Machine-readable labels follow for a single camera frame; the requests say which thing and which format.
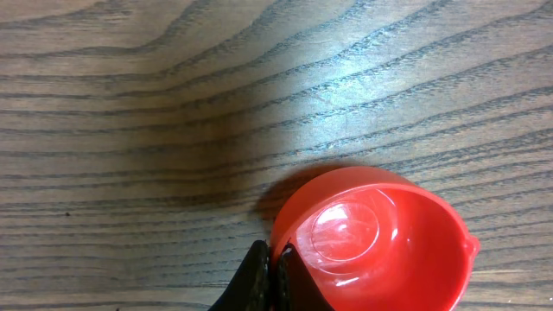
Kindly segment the red measuring scoop blue handle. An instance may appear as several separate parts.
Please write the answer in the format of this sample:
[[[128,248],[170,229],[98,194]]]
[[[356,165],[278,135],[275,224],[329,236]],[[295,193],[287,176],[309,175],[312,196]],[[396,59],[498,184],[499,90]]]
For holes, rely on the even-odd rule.
[[[307,310],[452,310],[480,250],[449,203],[381,168],[338,168],[294,192],[270,235],[322,295]]]

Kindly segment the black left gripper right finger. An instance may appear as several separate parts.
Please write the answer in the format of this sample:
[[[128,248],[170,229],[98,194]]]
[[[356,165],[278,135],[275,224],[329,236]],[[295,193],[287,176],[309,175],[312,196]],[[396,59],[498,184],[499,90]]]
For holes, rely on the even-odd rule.
[[[293,244],[286,244],[281,252],[275,277],[275,310],[334,311]]]

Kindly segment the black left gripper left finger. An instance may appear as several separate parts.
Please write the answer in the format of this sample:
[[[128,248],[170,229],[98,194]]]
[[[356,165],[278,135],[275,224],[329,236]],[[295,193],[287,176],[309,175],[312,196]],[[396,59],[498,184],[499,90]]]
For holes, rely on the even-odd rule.
[[[269,246],[256,240],[223,294],[208,311],[267,311],[270,308]]]

